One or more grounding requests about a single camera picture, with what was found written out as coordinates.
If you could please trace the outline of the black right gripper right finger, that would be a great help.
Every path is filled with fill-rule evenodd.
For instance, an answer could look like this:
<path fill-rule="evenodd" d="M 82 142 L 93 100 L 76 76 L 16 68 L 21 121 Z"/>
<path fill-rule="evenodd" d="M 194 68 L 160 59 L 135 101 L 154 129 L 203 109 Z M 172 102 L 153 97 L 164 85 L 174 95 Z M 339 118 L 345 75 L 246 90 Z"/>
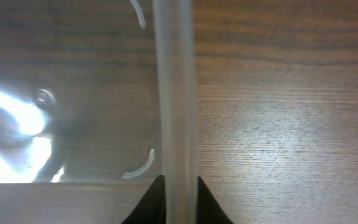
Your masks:
<path fill-rule="evenodd" d="M 233 224 L 201 177 L 198 177 L 197 224 Z"/>

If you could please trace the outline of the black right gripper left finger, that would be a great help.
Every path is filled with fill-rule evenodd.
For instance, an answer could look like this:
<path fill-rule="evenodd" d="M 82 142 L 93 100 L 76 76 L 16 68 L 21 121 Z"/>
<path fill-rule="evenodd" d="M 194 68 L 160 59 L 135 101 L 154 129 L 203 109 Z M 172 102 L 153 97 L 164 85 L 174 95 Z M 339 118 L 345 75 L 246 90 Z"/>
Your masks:
<path fill-rule="evenodd" d="M 166 224 L 165 176 L 158 175 L 122 224 Z"/>

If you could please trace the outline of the clear plastic container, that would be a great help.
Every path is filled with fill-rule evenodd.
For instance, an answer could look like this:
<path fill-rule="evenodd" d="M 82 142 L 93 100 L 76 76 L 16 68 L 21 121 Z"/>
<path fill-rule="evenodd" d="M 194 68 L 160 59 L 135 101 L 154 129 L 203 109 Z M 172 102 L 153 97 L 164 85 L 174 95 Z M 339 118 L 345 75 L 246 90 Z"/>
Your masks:
<path fill-rule="evenodd" d="M 194 223 L 190 1 L 0 1 L 0 223 Z"/>

